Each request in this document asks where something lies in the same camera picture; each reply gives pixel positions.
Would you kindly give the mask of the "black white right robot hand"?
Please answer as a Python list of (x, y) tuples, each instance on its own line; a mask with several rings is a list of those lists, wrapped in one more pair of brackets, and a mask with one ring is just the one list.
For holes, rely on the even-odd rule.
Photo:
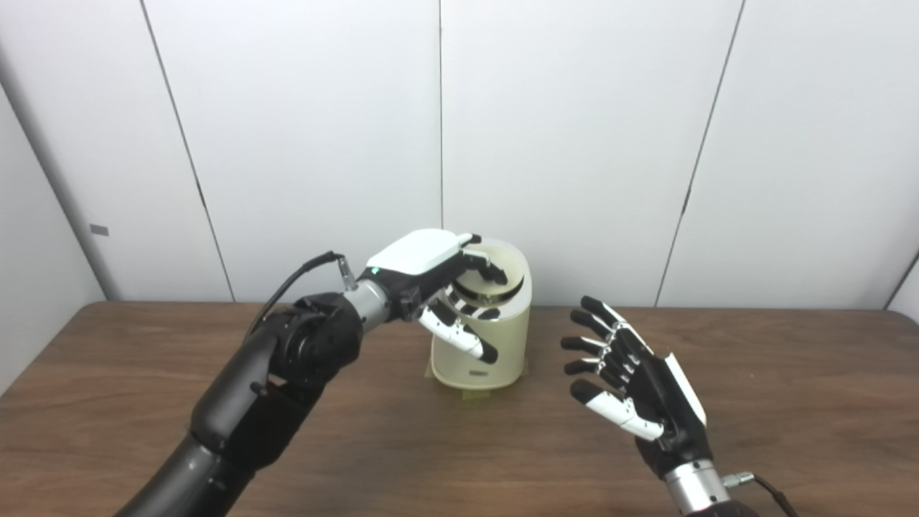
[(584, 295), (570, 318), (595, 334), (560, 341), (562, 349), (587, 354), (564, 366), (565, 374), (575, 376), (571, 396), (633, 435), (659, 479), (683, 465), (712, 461), (708, 418), (675, 354), (654, 353), (633, 325), (600, 299)]

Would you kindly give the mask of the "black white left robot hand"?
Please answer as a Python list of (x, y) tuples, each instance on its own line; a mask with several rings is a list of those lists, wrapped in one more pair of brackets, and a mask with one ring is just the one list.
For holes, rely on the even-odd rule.
[(371, 256), (345, 292), (362, 318), (363, 331), (394, 320), (420, 322), (457, 350), (483, 363), (495, 363), (498, 350), (441, 301), (447, 287), (470, 269), (493, 284), (508, 283), (505, 272), (485, 252), (466, 248), (479, 243), (476, 233), (456, 235), (427, 228), (408, 233)]

